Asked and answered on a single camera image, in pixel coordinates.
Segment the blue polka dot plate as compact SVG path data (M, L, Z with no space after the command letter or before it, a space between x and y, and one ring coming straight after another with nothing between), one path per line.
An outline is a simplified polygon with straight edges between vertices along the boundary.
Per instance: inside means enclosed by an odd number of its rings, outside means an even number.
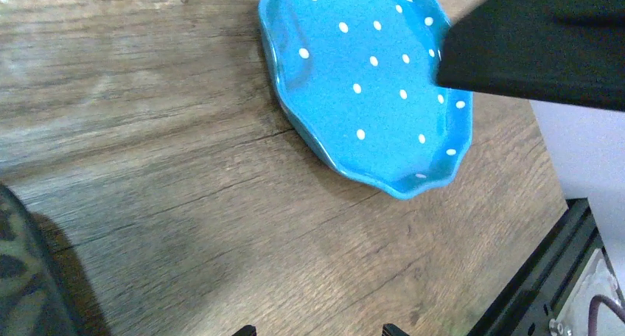
M437 0L259 0L287 119L342 176L400 199L450 184L472 93L436 84L450 22Z

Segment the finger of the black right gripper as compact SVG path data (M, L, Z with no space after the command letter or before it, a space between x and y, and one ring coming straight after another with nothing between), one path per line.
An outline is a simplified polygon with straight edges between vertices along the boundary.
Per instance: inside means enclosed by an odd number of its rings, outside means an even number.
M624 110L624 0L484 0L444 35L437 84Z

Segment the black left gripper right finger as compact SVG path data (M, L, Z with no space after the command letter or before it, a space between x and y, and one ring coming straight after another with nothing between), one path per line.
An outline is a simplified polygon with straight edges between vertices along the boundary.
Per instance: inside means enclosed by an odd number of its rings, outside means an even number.
M382 329L382 336L409 336L409 334L392 323L385 323Z

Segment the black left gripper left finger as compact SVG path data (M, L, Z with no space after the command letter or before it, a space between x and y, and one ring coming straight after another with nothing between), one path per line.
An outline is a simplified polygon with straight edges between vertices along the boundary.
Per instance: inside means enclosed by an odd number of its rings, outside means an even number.
M252 325L245 325L241 329L237 330L232 336L256 336L256 327Z

